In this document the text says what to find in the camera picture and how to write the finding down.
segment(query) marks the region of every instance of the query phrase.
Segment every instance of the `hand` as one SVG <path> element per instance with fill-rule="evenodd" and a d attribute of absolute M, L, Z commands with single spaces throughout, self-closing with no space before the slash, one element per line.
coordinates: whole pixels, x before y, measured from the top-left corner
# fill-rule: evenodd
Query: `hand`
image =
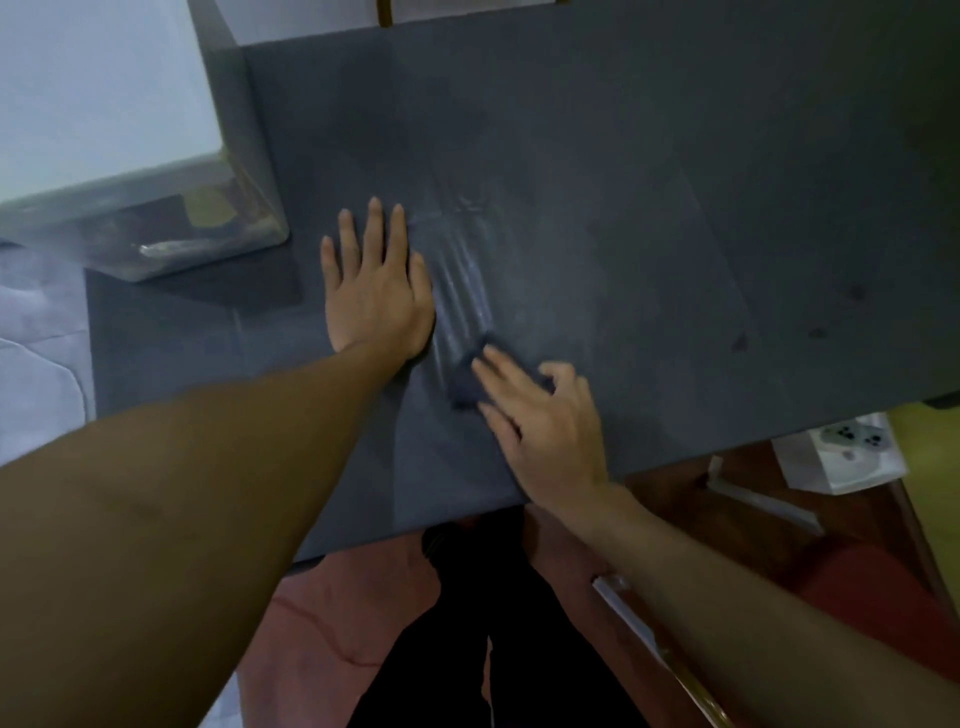
<path fill-rule="evenodd" d="M 587 380 L 570 364 L 540 371 L 556 385 L 545 392 L 505 353 L 487 346 L 473 371 L 496 405 L 480 403 L 520 487 L 561 521 L 575 517 L 608 484 L 607 458 Z"/>
<path fill-rule="evenodd" d="M 343 210 L 340 222 L 341 275 L 333 240 L 320 247 L 326 288 L 326 330 L 335 352 L 362 342 L 386 345 L 397 366 L 423 351 L 433 330 L 430 274 L 423 256 L 410 256 L 407 273 L 407 222 L 403 207 L 394 207 L 390 245 L 383 253 L 383 206 L 375 197 L 367 211 L 363 262 L 353 215 Z"/>

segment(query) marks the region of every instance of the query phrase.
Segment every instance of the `left hand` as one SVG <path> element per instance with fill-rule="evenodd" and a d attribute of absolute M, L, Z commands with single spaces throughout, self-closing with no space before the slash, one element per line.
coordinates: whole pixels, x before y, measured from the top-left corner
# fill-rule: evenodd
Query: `left hand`
<path fill-rule="evenodd" d="M 341 273 L 333 240 L 320 248 L 326 288 L 326 330 L 335 352 L 360 343 L 386 345 L 399 363 L 423 351 L 433 330 L 430 274 L 423 256 L 410 256 L 407 273 L 407 222 L 403 207 L 394 207 L 390 244 L 384 255 L 383 205 L 375 197 L 367 212 L 363 255 L 353 215 L 343 210 L 340 222 Z"/>

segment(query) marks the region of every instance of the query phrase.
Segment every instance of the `right hand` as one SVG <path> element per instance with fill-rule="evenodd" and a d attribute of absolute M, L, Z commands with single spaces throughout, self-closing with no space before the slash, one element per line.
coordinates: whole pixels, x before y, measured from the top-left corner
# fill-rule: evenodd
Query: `right hand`
<path fill-rule="evenodd" d="M 505 353 L 487 346 L 473 371 L 496 406 L 487 420 L 527 496 L 563 522 L 575 518 L 609 486 L 607 458 L 587 380 L 573 366 L 547 362 L 556 392 L 541 389 Z"/>

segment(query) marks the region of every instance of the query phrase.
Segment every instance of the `red object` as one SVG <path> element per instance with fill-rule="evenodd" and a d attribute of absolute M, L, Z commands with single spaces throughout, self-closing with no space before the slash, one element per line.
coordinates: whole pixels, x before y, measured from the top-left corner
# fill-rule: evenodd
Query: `red object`
<path fill-rule="evenodd" d="M 933 595 L 881 548 L 824 541 L 780 583 L 807 604 L 960 683 L 960 634 Z"/>

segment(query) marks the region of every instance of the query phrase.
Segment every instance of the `red floor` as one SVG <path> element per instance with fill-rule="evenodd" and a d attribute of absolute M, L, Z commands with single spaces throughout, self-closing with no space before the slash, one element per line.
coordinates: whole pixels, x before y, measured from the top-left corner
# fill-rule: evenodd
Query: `red floor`
<path fill-rule="evenodd" d="M 654 728 L 707 725 L 674 678 L 590 587 L 606 564 L 528 508 L 533 563 Z M 285 579 L 238 670 L 247 728 L 338 728 L 394 639 L 437 597 L 420 534 L 332 554 Z"/>

